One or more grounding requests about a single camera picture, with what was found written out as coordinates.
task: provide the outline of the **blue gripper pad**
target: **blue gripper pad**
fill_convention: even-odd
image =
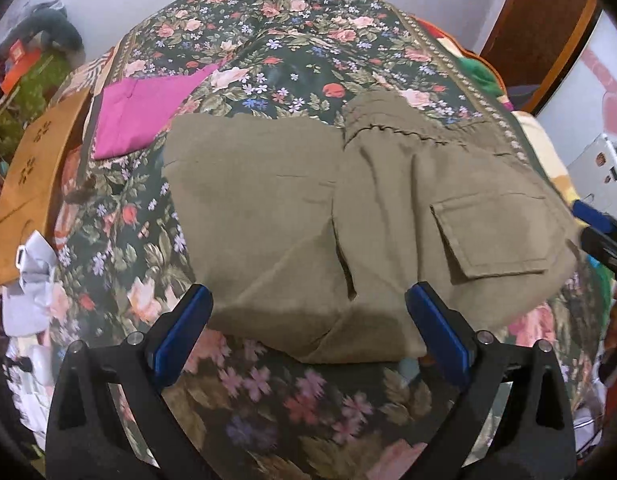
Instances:
[[[601,233],[610,234],[614,230],[613,223],[607,215],[599,212],[597,209],[589,206],[581,200],[575,200],[573,202],[571,211],[575,218],[579,218],[580,220],[586,222]]]
[[[407,311],[444,378],[464,390],[471,382],[476,354],[473,329],[459,312],[444,304],[427,282],[413,285],[405,300]]]
[[[204,285],[193,285],[173,312],[177,315],[154,354],[153,383],[158,391],[175,384],[213,310],[213,296]]]

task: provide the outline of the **cargo pocket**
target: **cargo pocket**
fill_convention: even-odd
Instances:
[[[469,279],[544,272],[563,239],[543,194],[478,193],[431,205]]]

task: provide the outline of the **floral bedsheet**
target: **floral bedsheet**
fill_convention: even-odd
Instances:
[[[127,77],[191,73],[224,62],[180,113],[271,119],[311,116],[343,125],[341,107],[373,86],[399,91],[442,123],[493,121],[518,157],[546,176],[519,122],[480,93],[453,55],[383,0],[177,0],[114,50],[96,93]],[[194,275],[162,179],[167,132],[145,150],[92,160],[96,96],[78,162],[64,181],[93,194],[64,204],[54,319],[47,335],[56,374],[67,346],[116,344],[171,310]],[[501,341],[553,342],[575,406],[589,383],[602,300],[583,260],[560,291],[496,332]],[[506,298],[493,298],[493,307]],[[486,451],[503,412],[503,384],[470,460]],[[164,398],[204,458],[225,479],[397,480],[424,449],[457,391],[426,359],[303,365],[253,340],[205,330]],[[118,391],[134,450],[153,460]]]

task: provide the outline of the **floral fabric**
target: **floral fabric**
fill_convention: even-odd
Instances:
[[[122,76],[188,74],[219,61],[222,70],[191,93],[181,113],[311,116],[341,126],[343,104],[382,86],[442,123],[486,117],[543,174],[515,119],[480,94],[414,20],[383,0],[178,0],[125,36],[100,86]],[[94,161],[97,109],[95,100],[76,170],[77,180],[93,182],[95,194],[79,205],[59,254],[50,327],[55,372],[71,341],[103,346],[145,332],[194,282],[160,175],[167,133],[145,150]],[[552,341],[573,404],[597,349],[597,287],[583,262],[555,296],[496,333],[518,344]],[[494,308],[499,301],[506,298],[493,298]],[[205,330],[163,396],[222,478],[397,480],[457,396],[427,363],[307,366],[256,341]],[[506,388],[471,460],[486,451]],[[123,392],[116,396],[131,444],[152,460]]]

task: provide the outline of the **gray cloth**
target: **gray cloth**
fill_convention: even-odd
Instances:
[[[572,274],[569,210],[489,122],[444,127],[387,91],[345,120],[173,120],[162,174],[210,328],[304,362],[398,361],[426,353],[413,283],[495,329]]]

